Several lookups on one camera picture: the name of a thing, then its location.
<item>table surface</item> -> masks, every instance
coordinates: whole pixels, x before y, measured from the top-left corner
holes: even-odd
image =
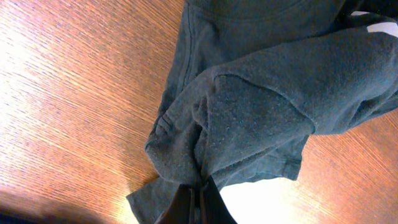
[[[156,175],[143,145],[182,6],[0,1],[0,207],[135,222],[125,196]],[[311,137],[298,181],[264,191],[289,194],[289,223],[398,223],[397,135],[395,111]]]

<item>clothing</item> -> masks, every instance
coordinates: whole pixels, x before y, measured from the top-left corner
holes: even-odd
[[[295,180],[310,134],[343,133],[397,108],[397,21],[375,13],[336,19],[344,4],[185,3],[146,143],[160,178],[127,196],[140,223],[154,223],[179,184],[210,175],[219,189]]]

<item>seam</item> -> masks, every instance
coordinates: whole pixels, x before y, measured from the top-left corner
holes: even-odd
[[[285,173],[285,169],[286,169],[286,167],[288,167],[288,166],[291,166],[292,164],[301,164],[301,160],[298,160],[298,159],[289,159],[289,158],[287,158],[287,157],[282,157],[282,158],[278,158],[278,157],[274,157],[274,156],[269,156],[269,155],[265,155],[264,157],[273,157],[273,158],[276,158],[276,162],[277,163],[280,163],[280,162],[283,162],[284,163],[284,165],[283,165],[283,171],[280,173],[280,175],[278,174],[275,174],[275,172],[272,172],[272,171],[269,171],[269,170],[261,170],[261,171],[258,171],[258,169],[256,169],[256,172],[255,172],[255,174],[254,175],[257,175],[257,174],[270,174],[270,175],[274,175],[274,176],[276,176],[276,177],[286,177],[286,178],[289,178],[289,175],[286,175],[286,173]],[[294,169],[295,170],[295,173],[296,173],[296,175],[299,173],[299,171],[300,171],[300,169]],[[244,177],[244,178],[246,178],[245,176],[243,176],[241,173],[236,173],[236,174],[234,174],[234,175],[239,175],[240,177]],[[224,178],[222,178],[222,179],[220,179],[220,181],[224,181],[224,180],[229,180],[227,177],[224,177]]]
[[[300,0],[300,1],[297,1],[297,2],[287,6],[286,8],[284,8],[280,11],[277,11],[277,12],[269,15],[269,16],[249,18],[249,19],[230,18],[227,16],[222,16],[215,12],[207,11],[206,9],[204,9],[200,6],[196,6],[192,3],[189,3],[189,4],[191,5],[191,7],[193,9],[200,11],[205,17],[207,17],[207,19],[216,19],[217,21],[220,21],[220,22],[246,23],[246,22],[262,22],[262,21],[269,21],[271,19],[275,19],[281,15],[285,15],[285,14],[289,13],[293,9],[301,9],[305,5],[305,3],[309,3],[309,1],[308,0]]]
[[[170,127],[169,126],[170,125],[165,121],[165,119],[163,119],[163,118],[161,118],[161,119],[162,119],[162,121],[164,121],[165,124],[163,125],[162,123],[158,123],[156,128],[162,129],[166,133],[166,135],[169,135],[170,134],[169,133],[169,131],[170,131]]]
[[[230,167],[235,166],[236,164],[244,163],[244,161],[250,160],[251,158],[256,157],[256,156],[258,156],[258,155],[264,153],[266,150],[267,150],[267,149],[262,150],[262,151],[260,151],[260,152],[257,152],[257,153],[255,153],[255,154],[253,154],[253,155],[251,155],[251,156],[248,156],[248,157],[246,157],[246,158],[244,158],[244,159],[242,159],[242,160],[240,160],[240,161],[238,161],[238,162],[234,162],[234,163],[232,163],[232,164],[230,164],[230,165],[228,165],[228,166],[226,166],[226,167],[223,167],[223,168],[219,169],[218,171],[213,172],[212,174],[209,174],[209,175],[216,175],[216,174],[218,174],[219,172],[223,172],[224,170],[229,169]],[[276,148],[270,150],[267,154],[264,154],[262,157],[268,155],[270,152],[275,151],[275,150],[276,150]]]
[[[168,128],[171,129],[171,127],[172,127],[172,120],[171,120],[170,117],[167,115],[167,113],[164,113],[164,114],[163,114],[162,119],[163,119],[164,122],[168,125]]]
[[[191,30],[191,15],[190,15],[190,7],[187,7],[187,17],[188,17],[188,31],[189,31],[189,56],[188,56],[188,63],[187,63],[187,68],[185,69],[185,73],[183,75],[183,81],[182,81],[182,89],[180,91],[183,91],[185,88],[185,80],[187,79],[187,74],[190,68],[190,62],[191,62],[191,56],[192,56],[192,30]]]
[[[286,101],[288,101],[288,102],[290,103],[290,105],[292,105],[292,106],[294,107],[294,109],[295,109],[298,113],[300,113],[302,116],[308,118],[308,119],[312,122],[313,130],[312,130],[312,133],[311,133],[311,134],[315,133],[315,131],[316,131],[316,126],[315,126],[315,125],[316,125],[316,122],[315,122],[313,119],[311,119],[307,114],[305,114],[303,111],[301,111],[301,110],[298,108],[298,106],[294,105],[294,104],[289,100],[289,97],[288,97],[288,96],[285,96],[283,93],[279,93],[276,89],[271,88],[271,87],[268,87],[268,86],[262,86],[262,85],[255,84],[255,83],[253,83],[253,82],[250,82],[250,80],[241,77],[240,75],[232,74],[232,73],[221,73],[221,74],[215,75],[215,77],[213,78],[213,83],[215,83],[215,82],[216,82],[216,79],[219,78],[219,77],[236,77],[236,78],[241,79],[241,80],[244,81],[244,82],[247,82],[247,83],[250,84],[250,85],[256,86],[256,87],[261,88],[261,89],[264,89],[264,90],[270,90],[270,91],[273,91],[274,93],[277,93],[279,96],[283,97]]]

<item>black object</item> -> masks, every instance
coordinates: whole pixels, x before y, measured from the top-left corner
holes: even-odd
[[[34,222],[25,220],[23,218],[13,217],[10,215],[0,213],[0,224],[35,224]]]
[[[180,184],[210,175],[219,189],[295,180],[309,135],[396,109],[397,19],[351,16],[362,2],[187,0],[145,146],[160,177],[127,196],[138,222],[155,223]]]
[[[200,188],[181,184],[170,207],[157,223],[194,224],[197,209],[200,211],[202,224],[236,224],[211,177]]]

